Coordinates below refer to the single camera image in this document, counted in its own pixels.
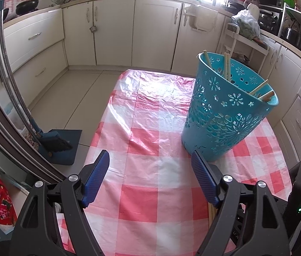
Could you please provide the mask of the wooden chopstick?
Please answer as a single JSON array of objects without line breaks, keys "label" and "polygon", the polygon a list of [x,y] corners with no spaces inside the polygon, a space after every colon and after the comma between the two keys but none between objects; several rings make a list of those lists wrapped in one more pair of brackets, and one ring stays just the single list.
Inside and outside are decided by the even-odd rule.
[{"label": "wooden chopstick", "polygon": [[208,205],[208,212],[209,212],[209,224],[211,225],[213,222],[213,218],[212,218],[212,212],[211,212],[211,205],[210,203],[207,204]]},{"label": "wooden chopstick", "polygon": [[256,92],[258,92],[260,89],[262,89],[266,84],[268,83],[268,79],[266,79],[264,82],[262,82],[259,86],[257,86],[255,89],[249,92],[250,95],[254,95]]},{"label": "wooden chopstick", "polygon": [[211,205],[211,212],[212,212],[212,218],[215,218],[217,210],[213,205]]},{"label": "wooden chopstick", "polygon": [[224,53],[224,79],[228,80],[228,60],[229,60],[229,54]]},{"label": "wooden chopstick", "polygon": [[231,56],[227,53],[227,80],[231,82]]}]

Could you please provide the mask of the blue dustpan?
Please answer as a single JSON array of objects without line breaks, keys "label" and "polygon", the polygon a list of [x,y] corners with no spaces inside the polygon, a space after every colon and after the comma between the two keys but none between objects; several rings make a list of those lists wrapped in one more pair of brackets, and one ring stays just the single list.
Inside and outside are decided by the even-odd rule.
[{"label": "blue dustpan", "polygon": [[75,162],[81,129],[52,129],[38,139],[38,152],[51,164],[70,166]]}]

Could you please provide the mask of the red white checkered tablecloth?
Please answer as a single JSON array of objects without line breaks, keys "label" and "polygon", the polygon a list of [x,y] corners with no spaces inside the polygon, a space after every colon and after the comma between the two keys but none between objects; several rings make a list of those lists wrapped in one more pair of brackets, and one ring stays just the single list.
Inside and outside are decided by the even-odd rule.
[{"label": "red white checkered tablecloth", "polygon": [[101,150],[109,169],[85,214],[105,255],[194,255],[209,228],[205,197],[181,132],[194,79],[105,71],[79,106],[96,131],[80,165]]}]

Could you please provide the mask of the teal perforated plastic basket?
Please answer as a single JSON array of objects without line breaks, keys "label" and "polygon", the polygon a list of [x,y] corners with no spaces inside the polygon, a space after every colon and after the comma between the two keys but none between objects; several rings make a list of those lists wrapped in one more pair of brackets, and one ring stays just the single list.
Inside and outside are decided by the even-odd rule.
[{"label": "teal perforated plastic basket", "polygon": [[197,150],[208,162],[248,136],[279,104],[267,83],[254,95],[249,92],[265,80],[255,71],[231,59],[231,82],[224,79],[224,56],[197,55],[198,67],[181,142],[189,154]]}]

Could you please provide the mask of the white tiered storage rack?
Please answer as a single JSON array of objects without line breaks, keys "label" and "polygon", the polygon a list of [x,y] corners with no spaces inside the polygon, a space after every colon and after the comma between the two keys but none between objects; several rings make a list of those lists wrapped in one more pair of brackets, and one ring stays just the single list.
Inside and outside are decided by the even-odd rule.
[{"label": "white tiered storage rack", "polygon": [[255,52],[262,54],[261,63],[259,67],[255,69],[257,73],[260,73],[264,65],[264,62],[267,58],[267,55],[269,53],[268,45],[265,43],[266,47],[262,47],[255,41],[251,41],[248,38],[243,37],[242,35],[240,35],[239,32],[240,32],[240,28],[238,25],[233,23],[225,24],[222,30],[222,34],[220,36],[220,40],[216,52],[219,54],[223,54],[224,52],[226,52],[230,55],[233,55],[237,43],[241,43],[242,45],[251,48],[249,54],[249,62],[252,61]]}]

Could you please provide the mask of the white plastic bag of greens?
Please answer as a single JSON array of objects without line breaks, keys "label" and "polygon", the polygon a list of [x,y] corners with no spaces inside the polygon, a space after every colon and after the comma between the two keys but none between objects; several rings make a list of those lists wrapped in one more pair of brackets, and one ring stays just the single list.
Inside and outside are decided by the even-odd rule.
[{"label": "white plastic bag of greens", "polygon": [[253,15],[247,10],[241,10],[231,17],[231,22],[239,27],[239,34],[249,40],[260,37],[260,26]]}]

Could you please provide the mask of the white hanging bag holder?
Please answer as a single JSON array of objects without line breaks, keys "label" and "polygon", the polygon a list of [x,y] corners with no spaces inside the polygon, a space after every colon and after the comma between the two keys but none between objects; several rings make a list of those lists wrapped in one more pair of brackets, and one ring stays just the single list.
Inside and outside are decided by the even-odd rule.
[{"label": "white hanging bag holder", "polygon": [[198,31],[211,32],[216,27],[218,11],[201,5],[190,5],[185,8],[190,27]]}]

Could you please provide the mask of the black frying pan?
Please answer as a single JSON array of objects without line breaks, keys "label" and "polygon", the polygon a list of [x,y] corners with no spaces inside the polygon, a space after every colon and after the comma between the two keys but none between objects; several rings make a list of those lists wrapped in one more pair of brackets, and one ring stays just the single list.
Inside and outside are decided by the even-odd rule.
[{"label": "black frying pan", "polygon": [[32,12],[32,11],[36,10],[36,8],[37,8],[37,6],[39,4],[39,1],[40,0],[23,1],[23,2],[19,3],[16,6],[15,13],[18,16],[22,16],[22,15],[25,15],[25,14],[27,14],[29,12]]}]

